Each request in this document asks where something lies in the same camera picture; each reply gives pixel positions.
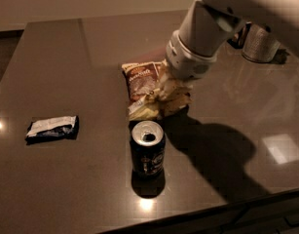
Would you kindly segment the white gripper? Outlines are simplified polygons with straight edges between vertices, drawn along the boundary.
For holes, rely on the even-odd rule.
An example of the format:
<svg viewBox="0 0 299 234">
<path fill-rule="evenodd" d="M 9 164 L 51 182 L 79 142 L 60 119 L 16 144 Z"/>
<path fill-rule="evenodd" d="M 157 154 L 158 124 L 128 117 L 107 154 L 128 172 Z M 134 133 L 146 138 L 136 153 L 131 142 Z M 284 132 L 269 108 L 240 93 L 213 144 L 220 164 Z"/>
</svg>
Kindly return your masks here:
<svg viewBox="0 0 299 234">
<path fill-rule="evenodd" d="M 191 82 L 180 80 L 201 79 L 216 63 L 217 54 L 205 57 L 190 51 L 181 41 L 179 31 L 175 30 L 166 46 L 166 60 L 161 62 L 158 87 L 160 98 L 169 98 L 172 110 L 182 109 L 191 103 Z"/>
</svg>

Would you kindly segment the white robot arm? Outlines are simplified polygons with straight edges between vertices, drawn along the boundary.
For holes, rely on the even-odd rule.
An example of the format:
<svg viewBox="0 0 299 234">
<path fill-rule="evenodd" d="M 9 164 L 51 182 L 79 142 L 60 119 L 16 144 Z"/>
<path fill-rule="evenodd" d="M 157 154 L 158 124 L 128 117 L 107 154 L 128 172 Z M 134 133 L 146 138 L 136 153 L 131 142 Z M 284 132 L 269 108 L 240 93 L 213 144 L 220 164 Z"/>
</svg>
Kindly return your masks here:
<svg viewBox="0 0 299 234">
<path fill-rule="evenodd" d="M 299 0 L 195 0 L 166 47 L 172 75 L 202 78 L 220 46 L 248 21 L 268 27 L 299 58 Z"/>
</svg>

